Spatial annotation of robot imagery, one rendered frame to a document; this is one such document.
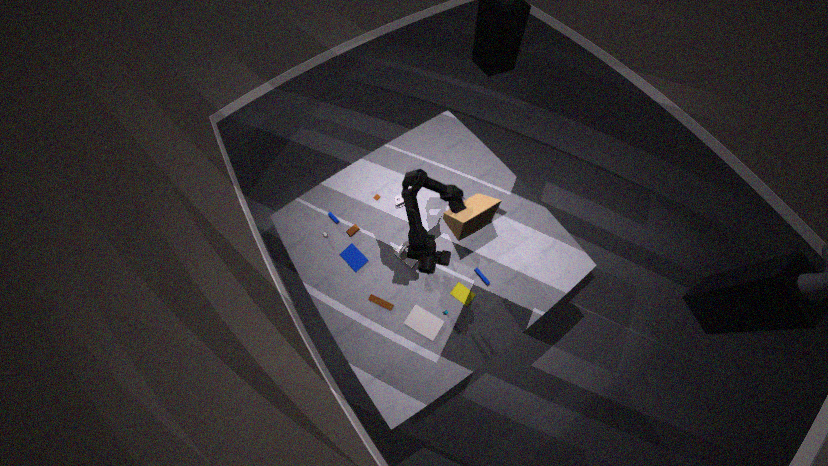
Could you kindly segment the blue flat plate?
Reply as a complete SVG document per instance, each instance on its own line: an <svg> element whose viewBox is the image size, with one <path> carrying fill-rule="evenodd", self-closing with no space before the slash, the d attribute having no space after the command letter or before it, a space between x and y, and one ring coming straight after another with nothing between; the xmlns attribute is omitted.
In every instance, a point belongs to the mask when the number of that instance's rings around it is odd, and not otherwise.
<svg viewBox="0 0 828 466"><path fill-rule="evenodd" d="M356 272L361 269L368 260L352 243L341 254L339 254Z"/></svg>

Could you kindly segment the brown flat bar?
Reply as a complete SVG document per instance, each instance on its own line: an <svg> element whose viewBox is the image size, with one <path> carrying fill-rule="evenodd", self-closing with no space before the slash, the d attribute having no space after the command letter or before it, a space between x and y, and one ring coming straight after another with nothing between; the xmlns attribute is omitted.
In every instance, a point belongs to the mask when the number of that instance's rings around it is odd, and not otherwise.
<svg viewBox="0 0 828 466"><path fill-rule="evenodd" d="M390 304L390 303L386 302L385 300L383 300L383 299L381 299L381 298L379 298L379 297L377 297L377 296L375 296L375 295L372 295L372 294L370 295L370 297L369 297L369 299L368 299L368 300L369 300L369 301L371 301L371 302L373 302L373 303L375 303L375 304L377 304L377 305L383 306L383 307L385 307L385 308L389 309L390 311L391 311L391 309L392 309L392 308L393 308L393 306L394 306L394 305L392 305L392 304Z"/></svg>

